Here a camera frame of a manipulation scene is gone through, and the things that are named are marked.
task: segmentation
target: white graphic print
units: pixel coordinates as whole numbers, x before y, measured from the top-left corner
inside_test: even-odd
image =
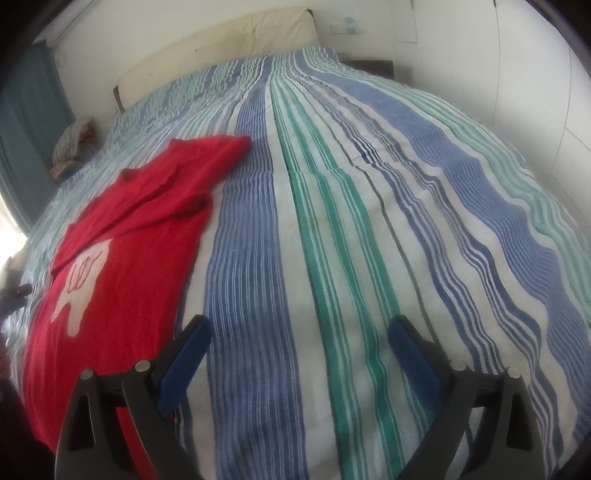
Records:
[[[57,299],[56,309],[51,315],[53,323],[63,307],[70,304],[68,316],[68,336],[74,337],[80,330],[80,322],[93,293],[96,279],[107,262],[109,244],[113,239],[105,240],[84,250],[72,266],[66,278],[64,289]]]

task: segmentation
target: red t-shirt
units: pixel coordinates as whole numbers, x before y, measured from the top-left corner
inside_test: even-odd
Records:
[[[122,171],[68,227],[35,313],[23,378],[33,431],[54,452],[83,369],[126,371],[173,337],[211,190],[249,144],[248,137],[172,140],[146,166]],[[120,419],[140,473],[151,476],[131,419]]]

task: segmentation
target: blue curtain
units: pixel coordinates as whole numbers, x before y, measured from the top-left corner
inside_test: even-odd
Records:
[[[51,154],[73,121],[51,50],[34,44],[0,92],[0,193],[25,233],[57,191]]]

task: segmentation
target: blue and white striped blanket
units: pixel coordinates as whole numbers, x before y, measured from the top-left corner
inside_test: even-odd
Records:
[[[30,239],[31,307],[66,226],[171,138],[249,135],[179,309],[215,339],[178,415],[208,479],[394,479],[432,421],[388,347],[406,314],[450,359],[524,376],[548,474],[591,429],[591,260],[519,154],[424,92],[322,48],[225,63],[114,124]]]

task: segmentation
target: upholstered headboard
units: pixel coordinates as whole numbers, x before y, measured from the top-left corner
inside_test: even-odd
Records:
[[[113,93],[119,109],[172,80],[224,61],[319,45],[311,11],[278,8],[201,30],[166,47],[124,73]]]

